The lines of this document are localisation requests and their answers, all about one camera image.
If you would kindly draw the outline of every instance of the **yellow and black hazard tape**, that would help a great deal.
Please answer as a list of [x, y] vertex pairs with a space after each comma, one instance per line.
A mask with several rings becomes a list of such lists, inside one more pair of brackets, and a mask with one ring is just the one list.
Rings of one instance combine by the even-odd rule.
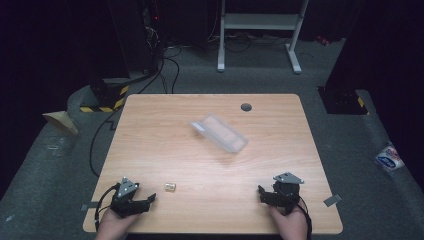
[[114, 112], [122, 107], [125, 95], [128, 92], [128, 86], [121, 89], [118, 99], [110, 106], [80, 106], [82, 112]]

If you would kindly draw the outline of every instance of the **clear plastic container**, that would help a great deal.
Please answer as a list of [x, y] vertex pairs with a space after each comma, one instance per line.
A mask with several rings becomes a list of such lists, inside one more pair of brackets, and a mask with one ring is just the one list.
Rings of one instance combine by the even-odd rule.
[[212, 113], [202, 121], [192, 122], [191, 125], [218, 147], [230, 153], [240, 152], [248, 142], [242, 134]]

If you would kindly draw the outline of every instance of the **wooden table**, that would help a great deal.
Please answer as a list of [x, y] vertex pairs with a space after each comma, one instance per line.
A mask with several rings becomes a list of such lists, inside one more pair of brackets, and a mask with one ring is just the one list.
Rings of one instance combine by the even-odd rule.
[[[248, 103], [251, 111], [243, 111]], [[191, 126], [214, 113], [248, 140], [227, 153]], [[314, 234], [337, 234], [335, 205], [299, 97], [293, 94], [131, 95], [110, 146], [92, 201], [126, 176], [139, 182], [134, 200], [157, 193], [150, 211], [130, 228], [137, 233], [275, 234], [258, 185], [272, 191], [273, 177], [303, 179], [300, 195]], [[176, 191], [165, 191], [175, 183]], [[103, 206], [110, 203], [105, 198]], [[94, 232], [94, 209], [84, 230]]]

